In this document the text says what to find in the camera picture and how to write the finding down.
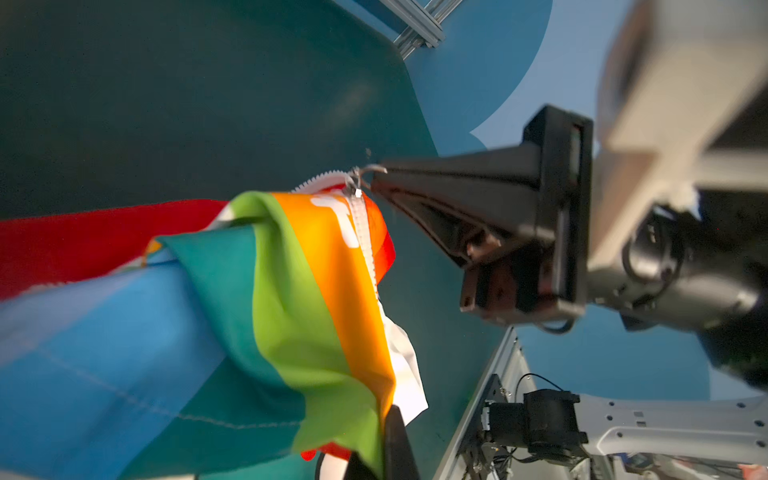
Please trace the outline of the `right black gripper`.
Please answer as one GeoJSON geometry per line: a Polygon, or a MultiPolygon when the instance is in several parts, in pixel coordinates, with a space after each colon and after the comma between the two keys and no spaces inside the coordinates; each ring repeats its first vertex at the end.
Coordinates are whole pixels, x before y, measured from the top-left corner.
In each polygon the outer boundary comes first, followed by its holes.
{"type": "Polygon", "coordinates": [[[592,133],[546,105],[517,146],[387,162],[371,189],[465,268],[462,312],[570,327],[586,308],[592,133]]]}

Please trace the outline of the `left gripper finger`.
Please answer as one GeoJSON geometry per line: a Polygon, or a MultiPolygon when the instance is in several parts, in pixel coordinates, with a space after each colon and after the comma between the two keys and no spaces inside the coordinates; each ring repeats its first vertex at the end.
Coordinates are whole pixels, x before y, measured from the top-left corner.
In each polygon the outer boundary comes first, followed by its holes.
{"type": "Polygon", "coordinates": [[[401,411],[392,405],[384,423],[383,460],[385,480],[420,480],[401,411]]]}

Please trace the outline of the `rainbow and white kids jacket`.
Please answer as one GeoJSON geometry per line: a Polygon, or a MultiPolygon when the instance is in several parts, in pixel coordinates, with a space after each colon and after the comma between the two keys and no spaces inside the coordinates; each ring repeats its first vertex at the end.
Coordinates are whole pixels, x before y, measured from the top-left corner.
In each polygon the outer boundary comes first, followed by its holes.
{"type": "Polygon", "coordinates": [[[192,479],[292,454],[384,479],[427,402],[363,170],[1,224],[1,474],[192,479]]]}

